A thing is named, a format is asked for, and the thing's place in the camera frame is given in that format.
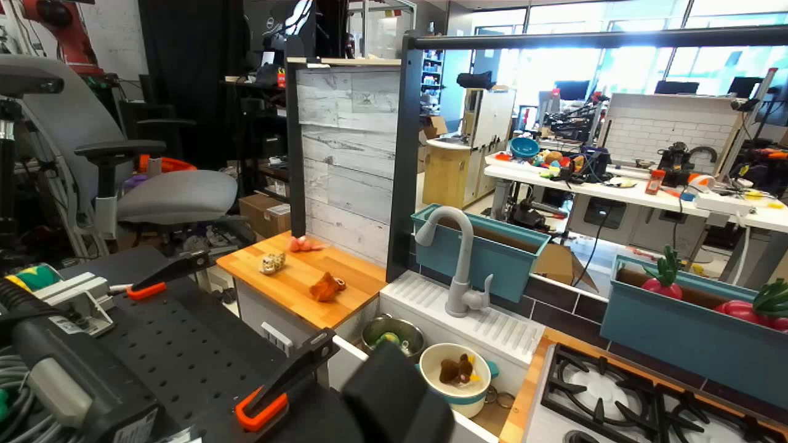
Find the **computer monitor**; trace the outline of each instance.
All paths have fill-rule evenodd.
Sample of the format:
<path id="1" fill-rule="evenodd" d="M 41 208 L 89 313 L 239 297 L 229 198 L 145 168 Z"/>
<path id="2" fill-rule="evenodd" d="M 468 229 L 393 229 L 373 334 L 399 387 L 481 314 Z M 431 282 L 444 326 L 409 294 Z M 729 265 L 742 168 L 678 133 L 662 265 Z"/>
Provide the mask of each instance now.
<path id="1" fill-rule="evenodd" d="M 659 80 L 655 92 L 697 92 L 697 80 Z"/>
<path id="2" fill-rule="evenodd" d="M 591 80 L 558 80 L 563 101 L 586 101 Z"/>
<path id="3" fill-rule="evenodd" d="M 763 80 L 761 75 L 735 75 L 735 80 L 729 85 L 729 95 L 755 97 L 761 80 Z"/>

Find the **cardboard box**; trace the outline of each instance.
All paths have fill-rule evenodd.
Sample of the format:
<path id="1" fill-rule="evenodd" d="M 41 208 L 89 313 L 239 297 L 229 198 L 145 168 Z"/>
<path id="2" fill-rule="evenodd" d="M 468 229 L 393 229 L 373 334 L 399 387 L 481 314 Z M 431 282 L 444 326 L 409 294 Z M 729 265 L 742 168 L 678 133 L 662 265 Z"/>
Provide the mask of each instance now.
<path id="1" fill-rule="evenodd" d="M 290 203 L 272 195 L 246 195 L 239 198 L 239 208 L 258 239 L 268 239 L 290 229 Z"/>

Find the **orange handle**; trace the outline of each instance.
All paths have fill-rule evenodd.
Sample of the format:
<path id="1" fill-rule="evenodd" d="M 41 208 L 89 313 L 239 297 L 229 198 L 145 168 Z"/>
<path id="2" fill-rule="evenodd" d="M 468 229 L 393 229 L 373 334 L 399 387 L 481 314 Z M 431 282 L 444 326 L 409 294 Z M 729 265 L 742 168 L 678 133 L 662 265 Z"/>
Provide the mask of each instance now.
<path id="1" fill-rule="evenodd" d="M 139 289 L 128 287 L 127 294 L 132 300 L 137 300 L 137 303 L 144 303 L 144 300 L 156 297 L 160 293 L 166 293 L 166 289 L 167 289 L 167 282 L 160 281 L 160 282 L 153 282 L 153 286 L 145 286 L 145 287 L 139 287 Z"/>
<path id="2" fill-rule="evenodd" d="M 289 394 L 278 394 L 267 408 L 258 412 L 249 415 L 246 406 L 258 396 L 261 388 L 254 388 L 249 396 L 244 396 L 236 404 L 236 420 L 246 433 L 256 433 L 267 426 L 272 426 L 287 408 L 289 408 Z"/>

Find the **wooden cutting board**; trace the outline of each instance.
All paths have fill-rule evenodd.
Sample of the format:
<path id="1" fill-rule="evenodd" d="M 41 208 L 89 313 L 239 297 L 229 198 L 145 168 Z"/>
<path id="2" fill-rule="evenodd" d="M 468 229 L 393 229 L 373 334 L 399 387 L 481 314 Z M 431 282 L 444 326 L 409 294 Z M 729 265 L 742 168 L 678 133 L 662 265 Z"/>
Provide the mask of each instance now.
<path id="1" fill-rule="evenodd" d="M 290 254 L 290 234 L 278 234 L 229 256 L 223 256 L 217 264 L 229 275 L 252 286 L 261 297 L 290 310 L 305 323 L 321 326 L 339 326 L 352 313 L 366 308 L 388 282 L 385 268 L 321 244 L 324 250 Z M 287 268 L 277 275 L 261 272 L 261 260 L 267 254 L 287 254 Z M 326 272 L 346 281 L 346 287 L 332 303 L 319 303 L 310 294 Z"/>

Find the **chair armrest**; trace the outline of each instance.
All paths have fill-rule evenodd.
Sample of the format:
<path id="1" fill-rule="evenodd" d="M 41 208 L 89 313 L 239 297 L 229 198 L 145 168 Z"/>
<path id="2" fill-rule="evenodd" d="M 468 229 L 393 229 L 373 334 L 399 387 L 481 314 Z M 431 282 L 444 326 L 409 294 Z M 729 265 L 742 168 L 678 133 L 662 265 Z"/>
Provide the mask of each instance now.
<path id="1" fill-rule="evenodd" d="M 198 121 L 191 117 L 144 117 L 139 121 L 142 128 L 193 128 Z"/>
<path id="2" fill-rule="evenodd" d="M 150 154 L 164 154 L 166 153 L 166 142 L 160 139 L 108 139 L 108 142 L 91 142 L 91 145 L 80 145 L 74 153 L 85 154 L 87 160 L 96 161 L 96 160 L 133 160 L 142 153 L 150 153 Z"/>

